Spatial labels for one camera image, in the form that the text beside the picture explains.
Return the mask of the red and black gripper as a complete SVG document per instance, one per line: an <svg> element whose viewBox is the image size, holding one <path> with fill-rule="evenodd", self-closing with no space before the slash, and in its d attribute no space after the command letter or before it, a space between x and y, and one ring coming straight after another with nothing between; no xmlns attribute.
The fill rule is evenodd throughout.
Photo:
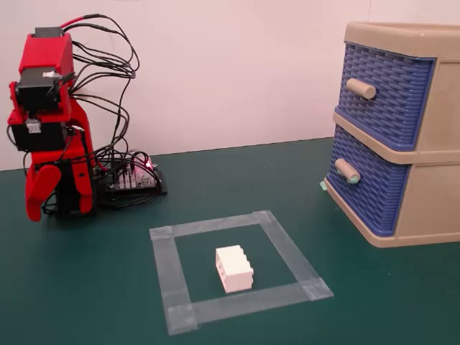
<svg viewBox="0 0 460 345"><path fill-rule="evenodd" d="M41 206L55 192L60 213L89 213L93 186L83 150L32 153L26 176L25 205L31 221L41 218Z"/></svg>

